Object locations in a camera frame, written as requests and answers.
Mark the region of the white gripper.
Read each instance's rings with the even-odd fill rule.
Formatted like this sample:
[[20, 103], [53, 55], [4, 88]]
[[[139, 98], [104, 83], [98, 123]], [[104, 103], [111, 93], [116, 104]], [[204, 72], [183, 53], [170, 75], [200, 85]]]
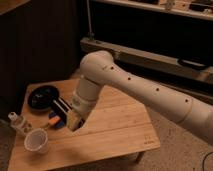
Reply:
[[[73, 110], [83, 118], [78, 122], [76, 129], [79, 129], [84, 125], [85, 120], [89, 117], [91, 111], [96, 106], [97, 101], [97, 96], [93, 96], [87, 99], [86, 97], [81, 97], [76, 93], [72, 95], [71, 106]], [[71, 110], [69, 110], [67, 112], [67, 126], [71, 131], [74, 130], [75, 119], [75, 114]]]

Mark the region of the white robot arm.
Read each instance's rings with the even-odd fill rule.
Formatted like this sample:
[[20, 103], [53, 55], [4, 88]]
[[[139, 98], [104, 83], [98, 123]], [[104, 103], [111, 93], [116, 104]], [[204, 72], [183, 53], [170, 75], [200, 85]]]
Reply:
[[86, 120], [105, 85], [114, 87], [213, 146], [213, 106], [190, 95], [126, 72], [105, 50], [85, 55], [71, 98], [72, 110]]

